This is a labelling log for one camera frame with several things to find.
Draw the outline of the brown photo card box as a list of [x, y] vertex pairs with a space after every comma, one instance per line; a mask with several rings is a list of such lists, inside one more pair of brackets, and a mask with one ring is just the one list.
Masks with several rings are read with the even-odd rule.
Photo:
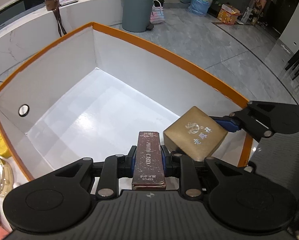
[[132, 179], [133, 190], [164, 191], [166, 180], [158, 132], [139, 132]]

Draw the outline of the gold square box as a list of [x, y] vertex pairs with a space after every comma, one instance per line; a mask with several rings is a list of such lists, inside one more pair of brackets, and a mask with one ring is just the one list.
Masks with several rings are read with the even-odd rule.
[[226, 129], [193, 106], [164, 130], [164, 145], [171, 152], [203, 161], [216, 151], [227, 134]]

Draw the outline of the gold round jar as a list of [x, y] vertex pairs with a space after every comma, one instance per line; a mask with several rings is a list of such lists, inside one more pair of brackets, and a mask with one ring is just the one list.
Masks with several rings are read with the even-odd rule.
[[14, 184], [13, 171], [10, 164], [0, 158], [0, 197], [4, 198], [12, 189]]

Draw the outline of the yellow tape measure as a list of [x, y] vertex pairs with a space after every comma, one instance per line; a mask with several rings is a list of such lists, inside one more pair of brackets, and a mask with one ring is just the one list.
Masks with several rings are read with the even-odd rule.
[[6, 159], [12, 156], [1, 134], [0, 134], [0, 156]]

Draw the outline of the orange white storage box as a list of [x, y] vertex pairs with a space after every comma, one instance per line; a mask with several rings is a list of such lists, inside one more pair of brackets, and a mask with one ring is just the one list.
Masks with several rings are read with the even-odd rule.
[[211, 116], [248, 100], [152, 42], [91, 22], [52, 42], [0, 85], [0, 133], [24, 176], [82, 157], [127, 153], [196, 106]]

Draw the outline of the orange cardboard box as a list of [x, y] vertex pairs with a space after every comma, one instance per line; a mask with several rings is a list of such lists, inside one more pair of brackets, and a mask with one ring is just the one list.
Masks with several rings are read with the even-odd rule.
[[241, 12], [235, 7], [223, 4], [218, 13], [217, 19], [226, 25], [234, 25], [237, 17], [241, 15]]

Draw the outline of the blue water jug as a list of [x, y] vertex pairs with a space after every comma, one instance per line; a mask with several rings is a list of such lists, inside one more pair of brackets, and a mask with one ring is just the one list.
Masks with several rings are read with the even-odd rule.
[[193, 14], [206, 16], [212, 1], [213, 0], [191, 0], [188, 10]]

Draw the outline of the woven pastel basket bag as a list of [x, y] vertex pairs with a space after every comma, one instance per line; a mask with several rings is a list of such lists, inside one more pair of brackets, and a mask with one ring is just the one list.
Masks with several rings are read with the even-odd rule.
[[158, 0], [153, 0], [152, 12], [150, 15], [151, 24], [160, 24], [165, 22], [163, 7]]

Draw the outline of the grey pedal trash bin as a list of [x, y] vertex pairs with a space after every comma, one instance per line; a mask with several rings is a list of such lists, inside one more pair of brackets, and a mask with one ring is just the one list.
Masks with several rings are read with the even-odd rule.
[[153, 1], [124, 0], [122, 28], [134, 33], [146, 31], [150, 24]]

